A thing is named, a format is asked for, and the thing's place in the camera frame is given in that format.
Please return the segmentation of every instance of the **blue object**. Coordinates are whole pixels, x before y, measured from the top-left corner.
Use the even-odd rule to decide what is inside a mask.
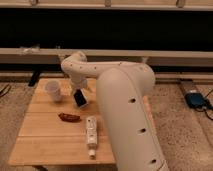
[[[206,105],[205,98],[201,93],[188,93],[185,95],[185,99],[190,108],[202,108]]]

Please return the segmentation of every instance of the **white bottle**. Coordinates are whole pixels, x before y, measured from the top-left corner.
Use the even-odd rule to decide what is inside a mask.
[[[94,116],[86,118],[86,143],[88,146],[88,153],[91,159],[96,156],[97,140],[97,120]]]

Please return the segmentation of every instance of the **black wall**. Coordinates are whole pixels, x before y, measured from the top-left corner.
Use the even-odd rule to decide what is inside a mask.
[[[0,9],[0,47],[213,51],[213,12]]]

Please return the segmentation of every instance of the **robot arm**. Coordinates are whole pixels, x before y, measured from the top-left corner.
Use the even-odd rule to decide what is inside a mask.
[[[152,89],[154,73],[146,64],[86,62],[82,52],[62,62],[74,89],[86,88],[86,77],[98,78],[97,102],[119,171],[168,171],[141,97]]]

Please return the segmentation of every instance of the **screw hole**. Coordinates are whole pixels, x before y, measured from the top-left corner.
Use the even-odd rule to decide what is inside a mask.
[[[155,164],[157,162],[157,160],[156,159],[153,159],[151,162],[150,162],[150,164]]]
[[[133,98],[133,99],[130,99],[129,102],[130,102],[130,103],[135,103],[136,100]]]
[[[139,130],[139,133],[145,133],[145,132],[146,132],[145,128]]]

